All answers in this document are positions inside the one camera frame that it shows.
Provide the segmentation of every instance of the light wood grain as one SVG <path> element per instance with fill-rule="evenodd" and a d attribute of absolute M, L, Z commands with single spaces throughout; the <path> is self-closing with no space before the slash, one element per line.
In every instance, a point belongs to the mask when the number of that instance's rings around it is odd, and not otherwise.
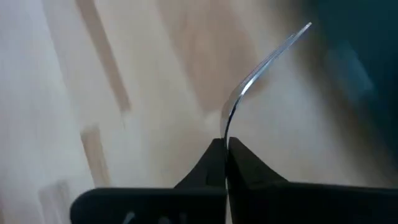
<path fill-rule="evenodd" d="M 0 1 L 0 223 L 68 223 L 96 186 L 173 187 L 219 137 L 229 92 L 307 22 L 281 2 Z M 244 99 L 231 134 L 290 180 L 393 186 L 315 32 Z"/>

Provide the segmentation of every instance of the wooden surface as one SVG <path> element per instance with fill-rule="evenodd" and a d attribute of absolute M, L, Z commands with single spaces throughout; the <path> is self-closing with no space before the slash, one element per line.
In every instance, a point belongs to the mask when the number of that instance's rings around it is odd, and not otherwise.
<path fill-rule="evenodd" d="M 93 187 L 175 185 L 219 137 L 230 91 L 308 22 L 281 2 L 1 1 L 0 223 L 68 223 Z M 312 36 L 245 98 L 232 135 L 289 180 L 392 186 Z"/>

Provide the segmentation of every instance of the wooden table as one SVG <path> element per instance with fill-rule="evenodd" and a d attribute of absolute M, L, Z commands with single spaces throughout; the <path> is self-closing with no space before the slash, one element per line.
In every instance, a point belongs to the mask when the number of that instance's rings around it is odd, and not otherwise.
<path fill-rule="evenodd" d="M 220 136 L 231 90 L 308 22 L 278 2 L 1 1 L 0 223 L 68 223 L 93 187 L 175 185 Z M 231 134 L 290 180 L 391 186 L 313 30 L 245 98 Z"/>

